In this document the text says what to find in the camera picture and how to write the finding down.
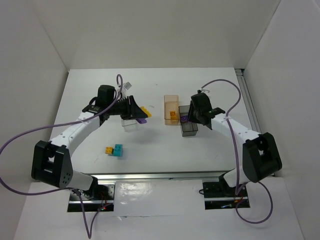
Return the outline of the yellow lego piece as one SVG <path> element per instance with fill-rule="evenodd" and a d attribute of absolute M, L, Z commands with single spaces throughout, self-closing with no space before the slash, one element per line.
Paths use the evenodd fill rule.
<path fill-rule="evenodd" d="M 148 118 L 152 117 L 152 114 L 144 106 L 141 106 L 140 109 L 147 115 Z"/>

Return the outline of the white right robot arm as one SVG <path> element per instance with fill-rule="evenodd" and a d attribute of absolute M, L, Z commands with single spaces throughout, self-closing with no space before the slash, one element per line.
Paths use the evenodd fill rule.
<path fill-rule="evenodd" d="M 222 190 L 237 191 L 244 184 L 257 183 L 282 169 L 283 163 L 272 134 L 251 130 L 229 117 L 223 109 L 213 108 L 204 92 L 191 96 L 188 120 L 232 140 L 236 167 L 219 176 Z"/>

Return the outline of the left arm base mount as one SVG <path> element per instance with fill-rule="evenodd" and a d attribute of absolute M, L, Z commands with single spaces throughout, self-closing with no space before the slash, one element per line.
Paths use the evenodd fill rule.
<path fill-rule="evenodd" d="M 113 212 L 115 188 L 116 185 L 114 183 L 103 184 L 103 187 L 101 187 L 93 197 L 87 197 L 83 192 L 80 191 L 84 211 L 96 212 L 101 208 L 102 212 Z M 67 212 L 82 212 L 80 198 L 75 192 L 71 192 L 69 195 Z"/>

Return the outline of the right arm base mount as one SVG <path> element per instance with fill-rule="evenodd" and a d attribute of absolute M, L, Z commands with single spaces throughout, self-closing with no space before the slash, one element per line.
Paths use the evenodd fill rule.
<path fill-rule="evenodd" d="M 203 182 L 202 189 L 198 191 L 204 197 L 206 210 L 222 210 L 239 208 L 250 208 L 247 189 L 244 187 L 238 195 L 235 189 L 228 188 L 223 191 L 218 182 Z"/>

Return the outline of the purple lego brick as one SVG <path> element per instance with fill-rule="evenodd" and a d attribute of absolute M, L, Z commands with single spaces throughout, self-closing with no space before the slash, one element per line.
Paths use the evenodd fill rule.
<path fill-rule="evenodd" d="M 138 118 L 136 119 L 136 121 L 139 123 L 139 124 L 146 124 L 147 123 L 147 120 L 145 118 Z"/>

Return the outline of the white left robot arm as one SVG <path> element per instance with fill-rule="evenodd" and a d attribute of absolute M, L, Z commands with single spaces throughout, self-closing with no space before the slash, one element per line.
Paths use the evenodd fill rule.
<path fill-rule="evenodd" d="M 75 124 L 51 140 L 40 140 L 35 145 L 31 177 L 59 189 L 71 188 L 92 194 L 99 188 L 98 179 L 75 171 L 72 155 L 111 116 L 144 123 L 150 113 L 139 107 L 132 95 L 126 96 L 121 89 L 101 85 L 97 96 L 82 110 Z"/>

